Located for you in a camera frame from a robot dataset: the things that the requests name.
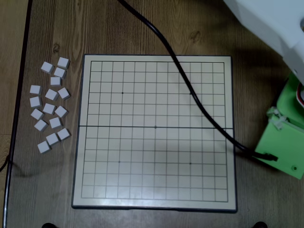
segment white block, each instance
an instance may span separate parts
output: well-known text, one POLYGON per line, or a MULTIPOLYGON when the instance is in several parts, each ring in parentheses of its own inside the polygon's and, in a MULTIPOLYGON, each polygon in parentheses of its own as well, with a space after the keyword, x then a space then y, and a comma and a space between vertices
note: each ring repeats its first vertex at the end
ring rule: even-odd
POLYGON ((41 120, 44 117, 44 114, 35 108, 31 116, 33 116, 36 120, 41 120))
POLYGON ((44 153, 44 152, 49 151, 51 148, 48 145, 47 141, 44 141, 44 142, 38 144, 38 149, 39 149, 40 153, 44 153))
POLYGON ((41 70, 43 72, 51 74, 52 71, 54 70, 54 66, 52 64, 50 64, 50 63, 44 62, 43 65, 42 65, 42 67, 41 67, 41 70))
POLYGON ((54 114, 56 106, 52 104, 46 103, 46 105, 43 108, 43 112, 49 113, 49 114, 54 114))
POLYGON ((58 117, 56 117, 54 119, 50 119, 49 123, 51 124, 52 128, 58 128, 58 127, 62 126, 62 123, 58 117))
POLYGON ((60 140, 64 140, 68 137, 70 137, 70 133, 67 131, 66 128, 62 129, 61 131, 57 132, 60 140))
POLYGON ((42 106, 41 98, 39 96, 35 96, 29 99, 30 101, 30 106, 32 108, 37 108, 42 106))
POLYGON ((44 131, 44 130, 48 127, 48 125, 47 125, 47 123, 44 122, 43 120, 39 120, 39 121, 35 124, 34 127, 35 127, 38 131, 42 132, 42 131, 44 131))
POLYGON ((70 60, 68 60, 67 58, 62 58, 62 57, 59 58, 59 61, 57 63, 58 67, 61 67, 61 68, 67 70, 69 65, 70 65, 70 60))
POLYGON ((48 98, 52 101, 55 101, 55 100, 57 100, 58 97, 59 97, 59 94, 57 92, 55 92, 54 90, 49 89, 47 91, 46 98, 48 98))
POLYGON ((61 69, 59 67, 56 67, 56 70, 54 72, 54 76, 60 77, 64 79, 67 75, 67 72, 64 69, 61 69))
POLYGON ((68 99, 71 95, 68 93, 66 88, 62 88, 58 90, 59 95, 61 96, 62 99, 68 99))
POLYGON ((64 109, 64 107, 59 106, 56 110, 55 113, 60 117, 63 118, 68 114, 68 111, 64 109))
POLYGON ((52 133, 49 136, 47 136, 47 142, 50 146, 52 146, 52 145, 56 144, 57 142, 59 142, 59 139, 55 133, 52 133))
POLYGON ((51 86, 61 86, 61 78, 51 77, 51 86))
POLYGON ((31 94, 37 94, 37 95, 41 95, 42 92, 42 87, 39 85, 31 85, 30 86, 30 91, 31 94))

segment black cord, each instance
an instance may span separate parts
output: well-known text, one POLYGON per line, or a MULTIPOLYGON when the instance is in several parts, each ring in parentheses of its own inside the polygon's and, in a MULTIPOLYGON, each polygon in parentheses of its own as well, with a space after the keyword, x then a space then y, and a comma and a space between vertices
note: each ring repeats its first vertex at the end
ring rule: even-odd
POLYGON ((5 168, 5 166, 7 165, 7 163, 9 162, 10 156, 6 156, 6 159, 4 161, 4 164, 0 167, 0 172, 5 168))
POLYGON ((170 44, 166 40, 166 38, 163 36, 163 34, 150 22, 148 21, 143 15, 141 15, 139 12, 137 12, 135 9, 133 9, 126 1, 124 0, 118 0, 128 11, 130 11, 135 17, 137 17, 141 22, 143 22, 146 26, 148 26, 154 33, 157 35, 157 37, 161 40, 161 42, 166 47, 167 51, 169 52, 170 56, 173 59, 173 62, 175 63, 176 67, 178 68, 182 78, 184 79, 188 89, 190 90, 190 93, 195 100, 197 106, 201 110, 201 112, 205 115, 205 117, 212 123, 212 125, 221 132, 232 144, 234 144, 237 148, 240 150, 246 152, 248 155, 254 156, 256 158, 265 159, 269 161, 276 161, 277 157, 271 155, 271 154, 260 154, 255 151, 252 151, 251 149, 243 146, 241 143, 236 141, 233 137, 231 137, 223 128, 221 128, 214 120, 213 118, 208 114, 208 112, 205 110, 203 105, 201 104, 198 96, 196 95, 190 81, 188 80, 184 70, 182 69, 178 59, 176 58, 176 55, 174 51, 172 50, 170 44))

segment table surface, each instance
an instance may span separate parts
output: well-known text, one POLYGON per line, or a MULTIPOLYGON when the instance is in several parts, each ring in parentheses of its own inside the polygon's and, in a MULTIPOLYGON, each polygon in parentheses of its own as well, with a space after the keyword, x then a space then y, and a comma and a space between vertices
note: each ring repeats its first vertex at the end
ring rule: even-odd
MULTIPOLYGON (((266 111, 282 88, 288 69, 282 58, 243 28, 222 0, 130 0, 179 55, 228 55, 233 61, 236 139, 254 148, 267 124, 266 111)), ((114 0, 34 0, 8 204, 8 227, 40 227, 52 222, 74 227, 225 227, 304 226, 304 185, 257 161, 236 156, 238 212, 73 209, 80 79, 84 54, 166 55, 159 39, 114 0), (72 137, 41 155, 40 133, 30 116, 30 85, 49 88, 43 61, 71 60, 63 86, 72 97, 63 120, 72 137)))

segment green plastic part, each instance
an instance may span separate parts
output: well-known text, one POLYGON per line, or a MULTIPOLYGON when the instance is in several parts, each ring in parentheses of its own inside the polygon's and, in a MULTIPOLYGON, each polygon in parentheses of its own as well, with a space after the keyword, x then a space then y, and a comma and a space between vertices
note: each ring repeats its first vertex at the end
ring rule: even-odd
POLYGON ((281 92, 276 106, 282 115, 288 117, 291 124, 304 129, 304 108, 296 99, 298 85, 299 80, 294 74, 290 74, 289 80, 281 92))
MULTIPOLYGON (((270 120, 276 122, 279 118, 273 115, 270 120)), ((276 156, 277 161, 260 160, 301 179, 304 174, 304 131, 286 122, 281 124, 282 129, 278 130, 272 122, 268 123, 256 152, 276 156)))
POLYGON ((301 179, 304 174, 304 109, 296 99, 298 79, 291 74, 277 101, 267 112, 269 123, 256 152, 276 156, 277 161, 261 161, 301 179))

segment game board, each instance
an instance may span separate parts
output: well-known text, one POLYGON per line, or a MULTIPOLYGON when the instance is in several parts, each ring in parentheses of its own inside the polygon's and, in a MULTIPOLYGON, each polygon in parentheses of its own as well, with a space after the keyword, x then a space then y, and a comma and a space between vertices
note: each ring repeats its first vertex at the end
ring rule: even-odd
MULTIPOLYGON (((233 135, 230 57, 178 56, 233 135)), ((85 55, 73 207, 236 210, 234 148, 170 56, 85 55)))

